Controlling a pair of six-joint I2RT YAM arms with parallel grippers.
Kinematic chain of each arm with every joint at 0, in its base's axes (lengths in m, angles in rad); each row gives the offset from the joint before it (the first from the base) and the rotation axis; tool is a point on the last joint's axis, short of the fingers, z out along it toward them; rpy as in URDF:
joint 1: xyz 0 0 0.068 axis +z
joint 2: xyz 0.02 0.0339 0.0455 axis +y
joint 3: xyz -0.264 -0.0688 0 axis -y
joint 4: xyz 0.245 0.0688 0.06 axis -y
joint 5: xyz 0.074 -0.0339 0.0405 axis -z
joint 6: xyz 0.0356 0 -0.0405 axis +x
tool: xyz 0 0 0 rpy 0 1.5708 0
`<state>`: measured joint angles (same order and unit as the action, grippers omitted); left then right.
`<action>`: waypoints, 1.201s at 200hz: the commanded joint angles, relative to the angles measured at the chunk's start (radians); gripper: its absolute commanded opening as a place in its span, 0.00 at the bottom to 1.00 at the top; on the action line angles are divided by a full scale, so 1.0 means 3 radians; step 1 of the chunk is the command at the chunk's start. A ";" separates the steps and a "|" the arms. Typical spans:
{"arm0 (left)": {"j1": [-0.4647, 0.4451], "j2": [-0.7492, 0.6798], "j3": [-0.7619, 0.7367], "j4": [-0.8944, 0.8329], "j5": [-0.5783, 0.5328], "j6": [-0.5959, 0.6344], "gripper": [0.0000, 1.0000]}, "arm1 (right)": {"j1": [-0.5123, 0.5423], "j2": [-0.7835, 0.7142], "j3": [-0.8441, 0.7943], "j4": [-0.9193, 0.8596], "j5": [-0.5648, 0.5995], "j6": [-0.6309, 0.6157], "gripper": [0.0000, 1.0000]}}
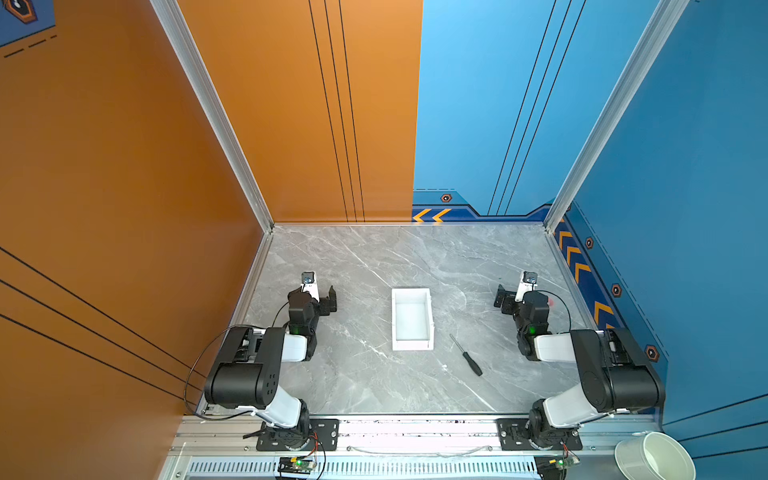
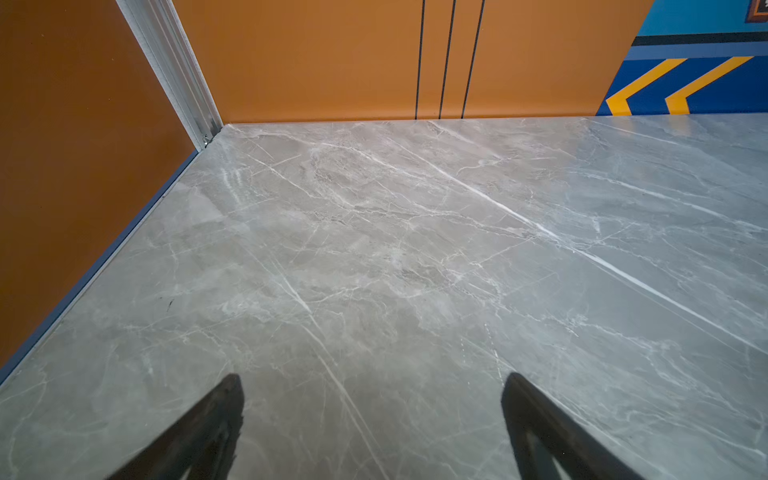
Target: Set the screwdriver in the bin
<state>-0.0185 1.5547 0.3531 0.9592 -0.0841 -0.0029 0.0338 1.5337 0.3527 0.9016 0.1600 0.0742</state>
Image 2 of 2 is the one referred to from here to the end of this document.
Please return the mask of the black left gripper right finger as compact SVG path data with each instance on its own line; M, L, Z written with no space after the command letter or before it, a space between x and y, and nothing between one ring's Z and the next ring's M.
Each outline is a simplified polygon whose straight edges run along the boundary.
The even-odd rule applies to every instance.
M501 408L522 479L639 479L525 376L512 372Z

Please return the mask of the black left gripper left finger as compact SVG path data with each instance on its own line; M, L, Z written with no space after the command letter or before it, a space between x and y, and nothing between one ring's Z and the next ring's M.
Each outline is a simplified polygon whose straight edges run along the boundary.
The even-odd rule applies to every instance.
M239 375L226 375L111 479L226 479L243 426Z

